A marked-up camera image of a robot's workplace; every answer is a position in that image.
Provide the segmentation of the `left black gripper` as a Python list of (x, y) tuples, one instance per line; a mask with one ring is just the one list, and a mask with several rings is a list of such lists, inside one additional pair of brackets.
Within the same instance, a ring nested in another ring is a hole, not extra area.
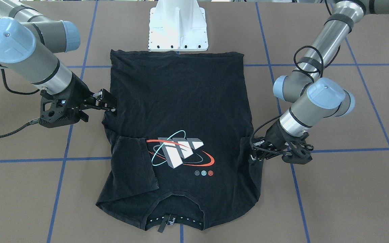
[(282, 160), (291, 164), (307, 164), (312, 160), (314, 147), (307, 144), (308, 132), (301, 137), (288, 134), (279, 121), (267, 129), (265, 137), (250, 136), (250, 164), (282, 155)]

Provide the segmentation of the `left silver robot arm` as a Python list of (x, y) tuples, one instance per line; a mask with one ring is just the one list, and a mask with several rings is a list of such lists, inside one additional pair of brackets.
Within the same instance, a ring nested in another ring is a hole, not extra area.
[(291, 103), (282, 115), (271, 120), (263, 137), (250, 137), (252, 161), (281, 156), (291, 164), (307, 164), (314, 147), (307, 143), (309, 129), (322, 118), (341, 117), (355, 107), (353, 94), (324, 76), (337, 56), (341, 44), (355, 24), (366, 15), (389, 15), (389, 0), (336, 0), (322, 30), (307, 52), (296, 60), (290, 75), (278, 77), (273, 84), (276, 98)]

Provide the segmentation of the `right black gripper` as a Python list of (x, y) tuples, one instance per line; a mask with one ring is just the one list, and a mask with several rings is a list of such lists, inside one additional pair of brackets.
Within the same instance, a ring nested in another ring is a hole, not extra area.
[(46, 90), (41, 90), (41, 111), (39, 124), (46, 128), (78, 123), (81, 119), (88, 121), (88, 115), (82, 109), (103, 110), (117, 116), (117, 99), (106, 89), (100, 89), (93, 93), (88, 86), (72, 74), (69, 86), (62, 92), (54, 95), (48, 94)]

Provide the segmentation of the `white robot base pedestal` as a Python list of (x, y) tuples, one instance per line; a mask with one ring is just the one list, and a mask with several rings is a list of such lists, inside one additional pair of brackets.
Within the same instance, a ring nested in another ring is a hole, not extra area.
[(207, 51), (204, 8), (196, 0), (159, 0), (150, 9), (149, 51)]

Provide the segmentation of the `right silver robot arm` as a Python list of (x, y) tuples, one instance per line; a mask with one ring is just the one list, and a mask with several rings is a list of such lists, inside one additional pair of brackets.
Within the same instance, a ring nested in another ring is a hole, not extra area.
[(34, 85), (42, 96), (40, 117), (31, 123), (47, 128), (88, 121), (85, 109), (117, 115), (117, 99), (107, 90), (93, 93), (56, 53), (80, 46), (74, 23), (52, 20), (17, 0), (0, 0), (0, 67)]

